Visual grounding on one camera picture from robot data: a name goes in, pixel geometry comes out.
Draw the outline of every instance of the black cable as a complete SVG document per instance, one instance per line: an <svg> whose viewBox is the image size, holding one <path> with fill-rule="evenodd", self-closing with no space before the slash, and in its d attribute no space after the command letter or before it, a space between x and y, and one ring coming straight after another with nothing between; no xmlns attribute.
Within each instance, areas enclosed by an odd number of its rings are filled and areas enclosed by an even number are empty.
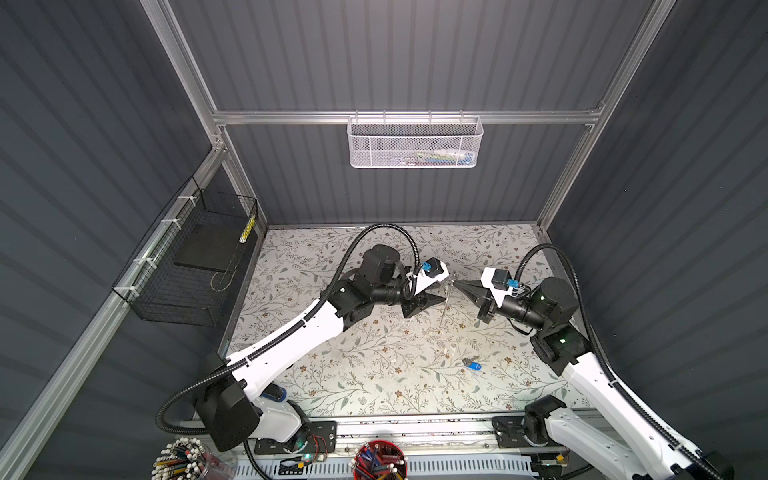
<svg viewBox="0 0 768 480"><path fill-rule="evenodd" d="M590 470L592 470L594 467L592 465L585 465L581 468L575 469L573 472L568 472L564 475L561 475L557 478L557 480L571 480L571 478L576 478L581 474L587 473Z"/></svg>
<svg viewBox="0 0 768 480"><path fill-rule="evenodd" d="M193 392L196 389L209 385L226 375L229 375L234 370L237 370L240 367L246 365L250 360L253 360L258 356L262 355L264 352L271 349L278 343L282 342L289 336L293 335L294 332L296 332L298 329L306 325L306 323L310 319L312 319L312 317L315 316L317 312L319 312L320 308L331 296L331 293L333 292L333 286L336 284L336 282L339 281L339 278L341 277L342 272L344 271L344 266L346 265L346 262L349 260L349 257L352 255L353 250L355 250L355 247L357 247L357 244L360 243L362 238L368 233L376 230L377 228L384 228L384 227L392 228L402 233L403 236L405 236L405 238L411 244L411 248L413 249L413 277L411 280L410 291L406 292L406 285L408 284L407 282L404 282L402 285L403 298L405 298L406 300L412 299L416 293L416 274L419 272L419 267L420 267L419 248L416 246L416 242L413 240L413 237L411 237L410 233L408 233L401 226L395 225L394 223L374 223L373 225L370 225L365 229L363 229L362 232L358 233L357 237L355 237L355 240L352 241L352 244L344 253L344 257L342 257L341 263L336 268L336 272L333 274L333 278L331 279L331 282L328 284L328 287L325 288L325 290L323 290L323 292L320 294L320 299L317 302L317 304L304 316L304 318L294 323L288 330L281 333L274 339L270 340L268 343L262 345L256 351L252 352L247 358L242 359L238 362L235 362L232 365L223 367L222 369L219 369L216 372L211 373L209 376L205 377L204 379L198 380L194 383L191 383L188 386L185 386L178 392L174 393L172 396L168 397L168 399L165 401L165 403L163 403L163 405L157 411L156 416L154 417L155 425L157 425L157 427L163 432L173 433L175 435L206 435L207 431L205 428L182 427L182 426L168 423L165 420L165 413L170 408L170 406L173 405L181 397L185 396L190 392Z"/></svg>
<svg viewBox="0 0 768 480"><path fill-rule="evenodd" d="M362 232L358 233L357 237L355 237L355 240L352 240L352 244L349 245L349 248L346 249L346 252L344 252L344 257L341 259L341 263L339 263L339 266L336 268L336 272L333 274L333 278L331 279L330 283L328 284L328 287L323 290L323 293L320 295L320 301L312 308L305 316L304 321L309 320L312 318L315 313L319 312L320 308L323 306L323 304L328 300L328 298L331 296L331 293L333 292L333 286L336 285L336 282L339 281L339 278L342 275L342 272L344 271L344 266L346 265L346 262L349 260L349 257L352 256L353 251L355 250L355 247L357 247L357 244L360 243L360 240L367 235L368 233L376 230L377 228L392 228L394 230L399 231L403 234L403 236L408 240L408 242L411 244L411 249L413 249L413 280L411 282L411 290L406 292L406 285L407 282L405 282L402 285L402 296L406 300L411 300L416 295L416 274L419 272L419 248L416 246L416 242L413 240L413 237L411 237L411 234L406 232L404 228L402 228L399 225L395 225L394 223L374 223L373 225L370 225L363 229Z"/></svg>
<svg viewBox="0 0 768 480"><path fill-rule="evenodd" d="M252 466L253 469L256 470L256 473L259 474L259 476L264 480L272 480L269 476L267 476L266 473L264 473L264 470L262 470L259 467L259 465L256 463L256 459L253 457L253 452L250 451L250 446L248 445L248 439L243 440L243 447L245 447L245 456L248 457L248 462L250 462L250 466Z"/></svg>
<svg viewBox="0 0 768 480"><path fill-rule="evenodd" d="M584 300L581 297L581 286L579 285L578 278L576 277L576 271L574 269L573 263L571 263L571 259L568 258L568 255L566 255L563 250L551 243L540 243L536 247L531 248L528 253L525 254L523 260L520 261L518 269L515 271L515 280L520 280L523 269L531 257L533 257L534 254L539 250L543 250L545 248L552 249L557 252L558 256L563 261L566 270L568 271L568 275L571 278L571 282L573 283L574 291L576 292L578 309L579 312L581 312L581 318L584 320L584 329L587 330L587 340L589 341L589 346L592 349L595 358L598 359L600 368L605 373L605 378L608 380L608 382L611 383L611 385L619 392L622 397L624 397L625 400L627 400L635 412L643 417L645 421L650 424L650 426L654 427L654 429L659 432L661 436L663 436L664 439L666 439L674 449L679 449L680 452L682 452L683 455L685 455L692 463L696 464L699 468L704 470L714 480L724 480L724 478L720 476L720 474L717 473L717 471L715 471L707 462L682 446L680 442L667 431L666 428L661 426L659 422L657 422L648 412L645 411L645 409L639 403L637 403L637 400L635 400L634 397L630 395L630 393L619 382L615 382L616 377L614 376L613 371L608 367L608 362L605 359L605 352L603 352L603 350L600 348L600 344L598 343L598 336L594 332L594 328L587 318L587 312L584 310Z"/></svg>

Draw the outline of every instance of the white wire basket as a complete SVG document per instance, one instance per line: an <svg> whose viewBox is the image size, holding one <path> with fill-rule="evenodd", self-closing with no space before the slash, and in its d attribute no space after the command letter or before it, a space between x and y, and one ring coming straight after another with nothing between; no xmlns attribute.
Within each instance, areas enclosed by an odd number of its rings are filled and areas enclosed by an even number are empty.
<svg viewBox="0 0 768 480"><path fill-rule="evenodd" d="M483 130L480 117L382 114L350 117L346 133L354 168L472 168Z"/></svg>

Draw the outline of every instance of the table surface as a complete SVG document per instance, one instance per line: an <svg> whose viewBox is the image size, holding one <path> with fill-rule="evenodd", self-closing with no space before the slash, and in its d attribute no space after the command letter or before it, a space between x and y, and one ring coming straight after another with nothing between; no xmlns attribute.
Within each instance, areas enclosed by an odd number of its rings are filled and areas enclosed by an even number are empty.
<svg viewBox="0 0 768 480"><path fill-rule="evenodd" d="M407 227L425 260L438 257L452 278L479 280L486 266L514 272L537 244L530 225ZM230 353L269 335L304 310L330 281L359 228L270 230L248 286ZM412 253L402 235L378 229L350 257L384 243L405 265ZM536 285L551 271L537 253L522 280ZM399 306L376 306L373 314L307 353L275 380L309 416L393 415L522 410L552 394L574 408L590 407L573 387L533 353L528 338L506 319L486 325L477 308L444 283L447 302L411 319ZM479 372L462 364L478 356Z"/></svg>

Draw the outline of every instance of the black wire basket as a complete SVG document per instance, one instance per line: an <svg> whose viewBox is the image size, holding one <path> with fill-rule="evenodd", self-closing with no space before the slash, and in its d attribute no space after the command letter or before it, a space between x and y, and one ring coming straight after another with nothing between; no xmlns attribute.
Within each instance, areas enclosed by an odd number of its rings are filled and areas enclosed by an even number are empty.
<svg viewBox="0 0 768 480"><path fill-rule="evenodd" d="M258 232L253 231L257 212L252 197L197 190L175 219L162 220L168 225L157 246L144 259L131 260L141 262L132 288L113 286L113 290L144 320L199 326L225 323L244 281L245 253L253 252L258 241ZM219 266L190 264L189 243L212 233L217 242L208 250L219 253Z"/></svg>

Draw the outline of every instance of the blue object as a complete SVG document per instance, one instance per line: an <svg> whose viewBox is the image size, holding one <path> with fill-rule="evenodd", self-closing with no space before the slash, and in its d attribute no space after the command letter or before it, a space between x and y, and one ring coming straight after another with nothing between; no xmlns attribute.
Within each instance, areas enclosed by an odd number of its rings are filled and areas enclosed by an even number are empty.
<svg viewBox="0 0 768 480"><path fill-rule="evenodd" d="M478 357L473 356L471 359L463 359L462 363L464 363L464 366L470 370L480 370L481 366L475 361L476 358Z"/></svg>
<svg viewBox="0 0 768 480"><path fill-rule="evenodd" d="M260 397L264 397L265 399L272 400L274 402L283 402L286 398L288 398L288 392L283 387L277 387L280 389L280 397L272 396L269 393L261 392Z"/></svg>

